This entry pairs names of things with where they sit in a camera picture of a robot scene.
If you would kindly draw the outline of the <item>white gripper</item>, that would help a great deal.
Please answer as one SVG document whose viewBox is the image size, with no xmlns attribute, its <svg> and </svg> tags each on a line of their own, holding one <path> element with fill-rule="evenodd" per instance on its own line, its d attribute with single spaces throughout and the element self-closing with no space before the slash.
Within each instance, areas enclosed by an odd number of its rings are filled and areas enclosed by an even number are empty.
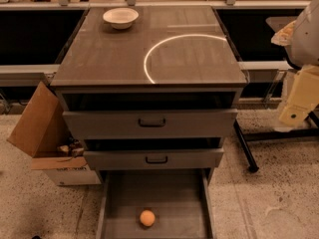
<svg viewBox="0 0 319 239">
<path fill-rule="evenodd" d="M 319 67 L 305 65 L 294 76 L 293 85 L 279 121 L 290 127 L 301 125 L 319 105 Z"/>
</svg>

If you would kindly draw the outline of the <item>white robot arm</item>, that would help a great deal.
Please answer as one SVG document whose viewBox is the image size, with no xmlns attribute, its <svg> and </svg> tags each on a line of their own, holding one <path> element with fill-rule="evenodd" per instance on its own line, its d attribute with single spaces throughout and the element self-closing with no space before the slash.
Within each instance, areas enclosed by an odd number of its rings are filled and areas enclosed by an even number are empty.
<svg viewBox="0 0 319 239">
<path fill-rule="evenodd" d="M 279 120 L 296 127 L 319 105 L 319 0 L 312 0 L 298 16 L 287 52 L 289 62 L 300 70 Z"/>
</svg>

